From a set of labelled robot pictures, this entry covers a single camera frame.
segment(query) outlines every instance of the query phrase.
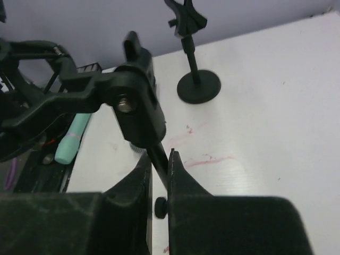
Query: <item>black knob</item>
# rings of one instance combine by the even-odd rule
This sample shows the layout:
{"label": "black knob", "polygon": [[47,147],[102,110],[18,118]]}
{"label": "black knob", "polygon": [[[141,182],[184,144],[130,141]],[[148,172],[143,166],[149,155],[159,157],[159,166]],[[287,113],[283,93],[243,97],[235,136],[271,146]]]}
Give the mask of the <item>black knob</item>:
{"label": "black knob", "polygon": [[164,219],[168,213],[166,198],[160,197],[155,202],[155,215],[158,219]]}
{"label": "black knob", "polygon": [[178,24],[177,19],[173,19],[173,20],[168,21],[168,24],[169,24],[169,27],[171,27],[171,28],[176,26]]}

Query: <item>metal screw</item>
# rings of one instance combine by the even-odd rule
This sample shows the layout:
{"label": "metal screw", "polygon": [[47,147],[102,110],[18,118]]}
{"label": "metal screw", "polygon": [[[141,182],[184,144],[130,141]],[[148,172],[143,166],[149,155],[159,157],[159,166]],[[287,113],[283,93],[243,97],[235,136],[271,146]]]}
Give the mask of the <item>metal screw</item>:
{"label": "metal screw", "polygon": [[126,97],[122,98],[118,103],[118,110],[122,113],[129,113],[136,109],[136,105],[129,101]]}
{"label": "metal screw", "polygon": [[54,160],[54,155],[53,155],[53,153],[50,153],[50,154],[47,154],[47,155],[43,158],[42,163],[43,163],[44,165],[48,165],[48,164],[50,164],[53,160]]}

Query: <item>black pole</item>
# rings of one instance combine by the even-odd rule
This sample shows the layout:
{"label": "black pole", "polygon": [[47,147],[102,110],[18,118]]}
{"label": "black pole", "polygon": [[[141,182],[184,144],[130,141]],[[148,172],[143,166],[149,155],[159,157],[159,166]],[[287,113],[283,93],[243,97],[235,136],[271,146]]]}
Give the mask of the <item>black pole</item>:
{"label": "black pole", "polygon": [[165,189],[168,187],[168,158],[166,157],[162,143],[147,149],[149,158],[154,165]]}
{"label": "black pole", "polygon": [[52,77],[49,79],[47,85],[45,86],[43,92],[44,94],[48,93],[49,92],[49,89],[52,87],[53,83],[55,82],[55,80],[57,79],[59,73],[58,72],[55,72]]}
{"label": "black pole", "polygon": [[192,80],[195,84],[200,84],[201,79],[200,75],[198,73],[196,58],[195,58],[195,44],[193,43],[192,36],[184,37],[181,39],[182,47],[184,52],[186,53],[186,56],[188,57],[190,70],[192,74]]}

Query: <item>black rod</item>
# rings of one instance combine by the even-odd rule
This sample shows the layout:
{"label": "black rod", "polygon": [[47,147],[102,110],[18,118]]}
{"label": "black rod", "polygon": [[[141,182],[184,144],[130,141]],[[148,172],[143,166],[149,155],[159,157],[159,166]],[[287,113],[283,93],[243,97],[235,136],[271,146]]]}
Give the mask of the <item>black rod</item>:
{"label": "black rod", "polygon": [[181,40],[181,43],[183,46],[183,50],[186,53],[186,56],[188,57],[193,83],[200,84],[201,79],[198,74],[198,68],[197,68],[197,63],[196,63],[196,58],[195,58],[195,53],[194,53],[195,45],[193,43],[192,36],[184,37]]}
{"label": "black rod", "polygon": [[158,176],[165,189],[168,187],[168,158],[166,157],[162,143],[147,149],[149,158],[154,165]]}
{"label": "black rod", "polygon": [[57,79],[58,75],[59,75],[59,73],[57,73],[57,72],[53,73],[52,77],[49,79],[46,87],[44,88],[44,94],[49,92],[50,88],[52,87],[53,83]]}
{"label": "black rod", "polygon": [[14,90],[12,85],[10,84],[10,81],[7,79],[6,75],[1,71],[0,71],[0,78],[4,82],[4,84],[6,85],[9,91]]}

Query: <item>purple object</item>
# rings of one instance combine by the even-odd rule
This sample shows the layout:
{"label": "purple object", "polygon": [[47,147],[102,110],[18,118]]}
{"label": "purple object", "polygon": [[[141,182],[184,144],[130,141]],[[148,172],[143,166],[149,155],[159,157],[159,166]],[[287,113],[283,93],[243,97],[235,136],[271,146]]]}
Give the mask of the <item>purple object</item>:
{"label": "purple object", "polygon": [[7,172],[5,184],[4,184],[4,190],[9,190],[14,182],[15,177],[15,171],[16,171],[16,158],[13,158],[11,162],[11,167]]}

